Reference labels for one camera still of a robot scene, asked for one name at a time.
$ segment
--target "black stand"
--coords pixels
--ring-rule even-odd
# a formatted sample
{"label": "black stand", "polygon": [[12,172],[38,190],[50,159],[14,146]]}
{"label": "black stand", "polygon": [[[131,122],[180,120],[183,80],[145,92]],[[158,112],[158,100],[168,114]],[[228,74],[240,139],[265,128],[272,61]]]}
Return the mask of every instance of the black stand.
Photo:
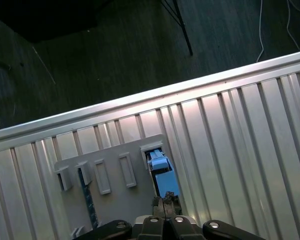
{"label": "black stand", "polygon": [[[106,6],[112,3],[114,0],[107,0],[101,6],[96,9],[96,12],[102,11]],[[192,56],[194,53],[192,51],[191,43],[187,34],[186,25],[180,13],[178,0],[172,0],[175,10],[171,7],[171,5],[167,2],[167,0],[160,0],[160,3],[165,8],[165,10],[170,14],[173,20],[181,27],[184,39],[186,41],[186,45],[188,46],[189,53]]]}

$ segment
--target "gray plastic board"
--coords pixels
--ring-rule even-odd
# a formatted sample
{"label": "gray plastic board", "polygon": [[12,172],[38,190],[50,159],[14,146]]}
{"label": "gray plastic board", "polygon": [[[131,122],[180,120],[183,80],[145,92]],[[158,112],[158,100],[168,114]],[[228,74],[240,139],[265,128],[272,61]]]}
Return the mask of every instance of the gray plastic board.
{"label": "gray plastic board", "polygon": [[69,181],[63,182],[68,188],[62,194],[72,229],[83,225],[87,231],[91,228],[88,211],[80,212],[74,205],[85,205],[78,168],[85,183],[89,183],[94,208],[102,224],[117,219],[133,224],[138,216],[151,215],[155,190],[141,149],[160,145],[171,159],[166,137],[160,134],[57,162],[56,173],[61,173],[61,178],[67,176],[67,180],[62,181]]}

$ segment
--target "dark carpet floor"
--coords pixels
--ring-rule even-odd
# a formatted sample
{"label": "dark carpet floor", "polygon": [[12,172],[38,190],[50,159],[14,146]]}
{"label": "dark carpet floor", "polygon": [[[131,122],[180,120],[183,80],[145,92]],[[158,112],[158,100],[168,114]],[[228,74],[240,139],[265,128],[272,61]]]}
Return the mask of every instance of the dark carpet floor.
{"label": "dark carpet floor", "polygon": [[[261,51],[260,3],[179,0],[193,56],[156,0],[117,0],[97,27],[35,45],[0,22],[0,61],[12,67],[0,69],[0,129],[252,64]],[[286,0],[264,1],[261,61],[298,51],[287,21]],[[290,31],[300,46],[295,9]]]}

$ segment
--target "screw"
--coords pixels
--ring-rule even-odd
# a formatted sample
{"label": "screw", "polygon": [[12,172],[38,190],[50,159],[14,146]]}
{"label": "screw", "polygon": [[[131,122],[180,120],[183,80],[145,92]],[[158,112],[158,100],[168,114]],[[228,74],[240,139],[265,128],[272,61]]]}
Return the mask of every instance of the screw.
{"label": "screw", "polygon": [[217,229],[219,227],[219,224],[216,223],[216,222],[210,222],[209,226],[212,227],[212,228],[214,228],[214,229]]}
{"label": "screw", "polygon": [[179,217],[179,216],[177,216],[174,220],[178,223],[182,223],[184,221],[184,219],[182,217]]}
{"label": "screw", "polygon": [[123,229],[126,227],[126,224],[124,222],[118,222],[118,224],[116,225],[117,229]]}

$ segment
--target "blue object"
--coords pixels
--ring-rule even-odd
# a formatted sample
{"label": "blue object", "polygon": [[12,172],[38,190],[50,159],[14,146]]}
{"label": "blue object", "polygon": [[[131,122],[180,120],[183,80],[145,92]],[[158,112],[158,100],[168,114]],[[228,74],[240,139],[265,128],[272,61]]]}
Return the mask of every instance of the blue object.
{"label": "blue object", "polygon": [[[160,197],[164,197],[166,192],[174,192],[175,196],[179,195],[179,186],[175,174],[175,169],[170,159],[163,155],[159,149],[149,153],[149,164],[152,164],[151,173],[155,175],[155,180],[159,189]],[[166,172],[156,174],[156,170],[167,169]]]}

